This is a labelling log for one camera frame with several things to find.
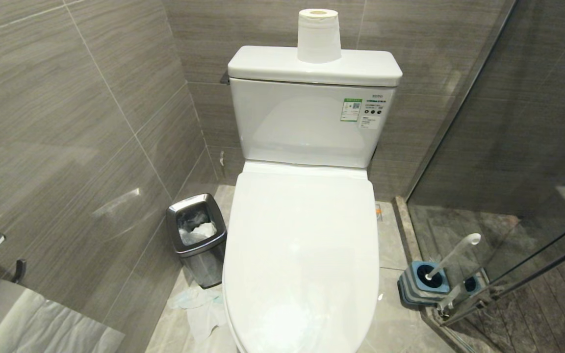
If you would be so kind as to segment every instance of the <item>toilet brush handle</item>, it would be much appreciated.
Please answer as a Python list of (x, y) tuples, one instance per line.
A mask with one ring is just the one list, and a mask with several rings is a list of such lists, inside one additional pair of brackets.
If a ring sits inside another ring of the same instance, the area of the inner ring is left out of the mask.
[(433, 270), (426, 274), (426, 279), (430, 280), (433, 276), (439, 272), (442, 268), (448, 266), (450, 261), (456, 256), (460, 255), (466, 248), (470, 248), (471, 246), (475, 246), (481, 241), (481, 235), (478, 233), (472, 233), (462, 239), (457, 246), (446, 256), (444, 259), (433, 268)]

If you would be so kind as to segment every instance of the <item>wall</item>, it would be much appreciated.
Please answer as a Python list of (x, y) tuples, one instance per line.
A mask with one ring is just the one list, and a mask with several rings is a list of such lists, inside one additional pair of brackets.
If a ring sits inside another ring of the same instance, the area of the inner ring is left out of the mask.
[(550, 208), (560, 217), (560, 186), (565, 1), (520, 1), (410, 201), (520, 216)]
[(215, 177), (160, 0), (0, 0), (0, 277), (143, 351), (180, 264), (163, 216)]
[(243, 165), (228, 86), (218, 83), (243, 45), (295, 47), (298, 11), (339, 11), (344, 49), (386, 50), (404, 72), (370, 165), (375, 195), (387, 201), (408, 189), (451, 105), (478, 69), (477, 58), (498, 31), (508, 1), (459, 0), (163, 0), (222, 183)]

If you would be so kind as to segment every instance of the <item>label sticker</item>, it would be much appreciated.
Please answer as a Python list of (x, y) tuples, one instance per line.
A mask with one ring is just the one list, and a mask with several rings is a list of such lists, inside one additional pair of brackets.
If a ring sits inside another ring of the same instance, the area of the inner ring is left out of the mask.
[(343, 108), (341, 108), (341, 121), (359, 120), (361, 103), (363, 103), (361, 98), (345, 98), (343, 100)]
[(381, 122), (380, 116), (362, 116), (359, 121), (359, 129), (376, 130), (379, 128), (379, 122)]

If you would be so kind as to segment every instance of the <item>toilet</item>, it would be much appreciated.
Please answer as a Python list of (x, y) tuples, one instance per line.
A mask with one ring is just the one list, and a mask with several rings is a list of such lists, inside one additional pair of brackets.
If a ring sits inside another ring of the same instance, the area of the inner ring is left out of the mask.
[(354, 353), (379, 295), (367, 167), (402, 72), (386, 51), (311, 64), (242, 47), (228, 64), (245, 165), (223, 291), (242, 353)]

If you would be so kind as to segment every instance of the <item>toilet tank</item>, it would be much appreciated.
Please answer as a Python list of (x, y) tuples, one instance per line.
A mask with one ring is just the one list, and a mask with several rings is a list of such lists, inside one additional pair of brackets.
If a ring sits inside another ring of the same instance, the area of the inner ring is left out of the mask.
[(305, 63), (297, 49), (242, 47), (228, 64), (246, 159), (365, 168), (402, 71), (386, 51)]

